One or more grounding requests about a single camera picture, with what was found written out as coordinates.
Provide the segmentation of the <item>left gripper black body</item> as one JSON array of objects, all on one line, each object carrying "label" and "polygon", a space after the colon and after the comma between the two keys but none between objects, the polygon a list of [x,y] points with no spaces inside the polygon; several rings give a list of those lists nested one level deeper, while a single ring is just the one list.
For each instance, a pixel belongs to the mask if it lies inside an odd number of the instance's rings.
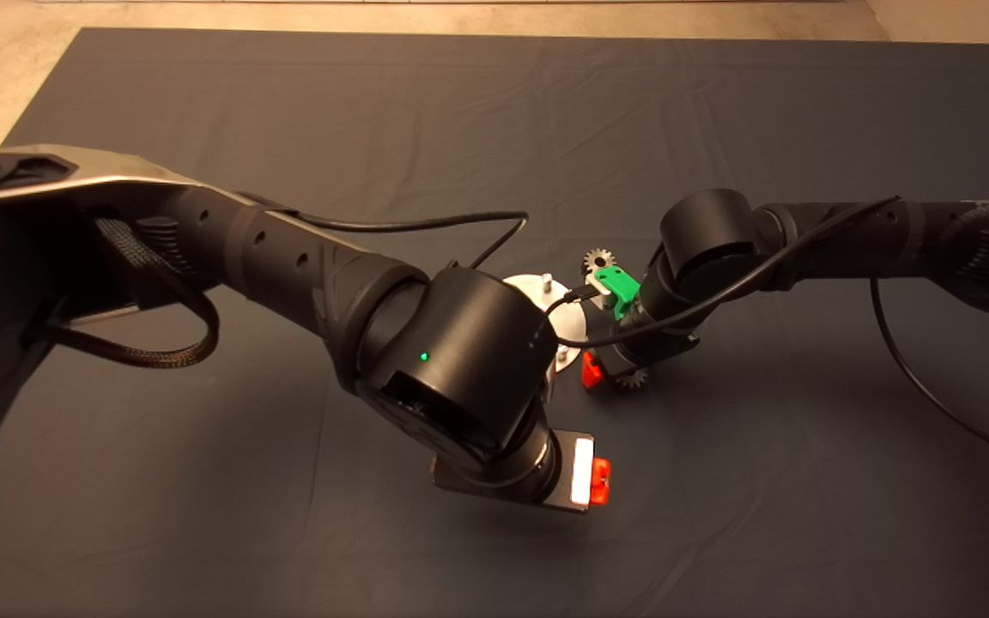
[{"label": "left gripper black body", "polygon": [[517,484],[505,488],[483,488],[439,460],[432,462],[432,481],[436,488],[457,494],[585,513],[592,508],[593,470],[593,435],[553,429],[549,431],[549,442],[541,461]]}]

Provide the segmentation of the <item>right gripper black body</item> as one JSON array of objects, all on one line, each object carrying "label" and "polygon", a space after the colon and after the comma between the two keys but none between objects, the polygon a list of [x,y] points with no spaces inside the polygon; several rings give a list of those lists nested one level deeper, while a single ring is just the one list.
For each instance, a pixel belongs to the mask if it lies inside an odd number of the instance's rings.
[{"label": "right gripper black body", "polygon": [[691,351],[701,342],[695,331],[656,331],[602,348],[602,371],[634,372]]}]

